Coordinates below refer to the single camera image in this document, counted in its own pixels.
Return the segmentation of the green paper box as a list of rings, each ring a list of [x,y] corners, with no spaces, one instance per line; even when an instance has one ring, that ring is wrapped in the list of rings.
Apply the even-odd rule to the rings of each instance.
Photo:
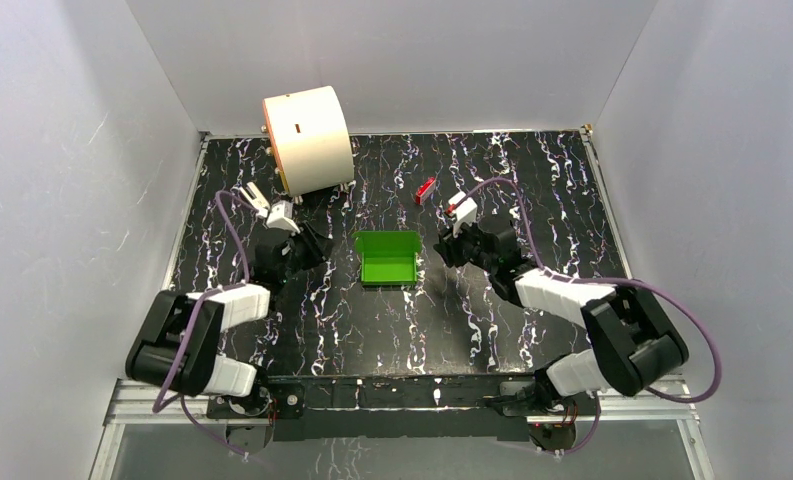
[[[358,231],[353,235],[364,287],[412,286],[422,242],[416,231]]]

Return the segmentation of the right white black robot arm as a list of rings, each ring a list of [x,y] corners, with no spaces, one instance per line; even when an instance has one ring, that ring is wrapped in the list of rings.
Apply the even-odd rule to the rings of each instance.
[[[632,397],[689,358],[686,343],[652,292],[553,278],[526,257],[508,221],[445,228],[434,248],[450,268],[471,264],[485,271],[501,299],[586,331],[589,349],[561,356],[534,374],[528,391],[549,414],[562,413],[584,392],[611,388]]]

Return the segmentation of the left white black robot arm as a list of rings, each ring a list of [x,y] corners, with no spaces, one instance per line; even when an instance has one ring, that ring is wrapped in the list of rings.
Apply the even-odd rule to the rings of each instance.
[[[127,377],[187,396],[231,396],[243,414],[262,414],[269,387],[256,366],[219,353],[221,334],[265,319],[289,280],[326,263],[333,248],[333,239],[303,222],[296,233],[259,243],[239,286],[217,287],[208,297],[158,292],[126,357]]]

